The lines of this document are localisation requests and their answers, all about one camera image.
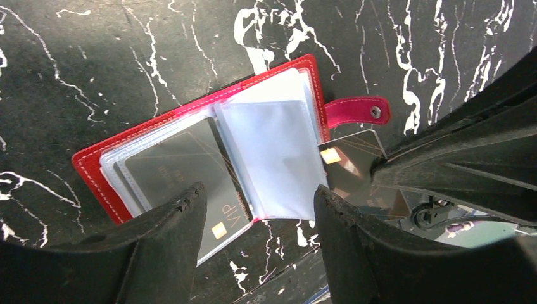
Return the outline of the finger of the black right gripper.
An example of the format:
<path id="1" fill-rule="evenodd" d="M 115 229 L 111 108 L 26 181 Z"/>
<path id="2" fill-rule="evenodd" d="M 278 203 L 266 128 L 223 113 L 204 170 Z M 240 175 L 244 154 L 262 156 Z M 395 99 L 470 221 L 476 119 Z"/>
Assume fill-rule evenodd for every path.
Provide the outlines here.
<path id="1" fill-rule="evenodd" d="M 536 98 L 411 147 L 372 169 L 372 183 L 535 226 Z"/>
<path id="2" fill-rule="evenodd" d="M 388 157 L 401 156 L 413 148 L 453 134 L 492 117 L 508 107 L 519 105 L 535 95 L 536 48 L 534 47 L 501 77 L 443 117 L 438 123 L 388 149 Z"/>

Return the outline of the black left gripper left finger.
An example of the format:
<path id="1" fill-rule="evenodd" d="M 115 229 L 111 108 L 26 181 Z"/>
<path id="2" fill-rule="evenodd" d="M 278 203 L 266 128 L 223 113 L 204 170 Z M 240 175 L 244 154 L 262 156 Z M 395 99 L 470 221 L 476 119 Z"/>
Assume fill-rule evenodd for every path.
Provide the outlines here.
<path id="1" fill-rule="evenodd" d="M 2 303 L 188 303 L 206 216 L 194 184 L 171 202 L 73 244 L 1 243 Z"/>

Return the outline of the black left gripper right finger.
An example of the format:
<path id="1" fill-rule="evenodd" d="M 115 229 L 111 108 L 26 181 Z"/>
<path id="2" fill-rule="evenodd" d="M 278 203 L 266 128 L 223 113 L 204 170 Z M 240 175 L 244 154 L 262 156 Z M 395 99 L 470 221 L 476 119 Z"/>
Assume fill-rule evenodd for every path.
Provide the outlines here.
<path id="1" fill-rule="evenodd" d="M 315 221 L 333 303 L 535 303 L 536 238 L 461 248 L 359 212 L 325 186 Z"/>

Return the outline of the red leather card holder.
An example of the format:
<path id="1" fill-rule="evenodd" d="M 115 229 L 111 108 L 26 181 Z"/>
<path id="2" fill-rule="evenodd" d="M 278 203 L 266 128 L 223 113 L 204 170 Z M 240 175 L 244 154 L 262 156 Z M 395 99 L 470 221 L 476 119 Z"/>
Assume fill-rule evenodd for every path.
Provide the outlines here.
<path id="1" fill-rule="evenodd" d="M 329 131 L 390 118 L 379 96 L 326 103 L 308 54 L 83 149 L 72 164 L 118 224 L 203 183 L 203 263 L 256 221 L 312 221 L 324 165 L 348 161 L 341 149 L 324 147 Z"/>

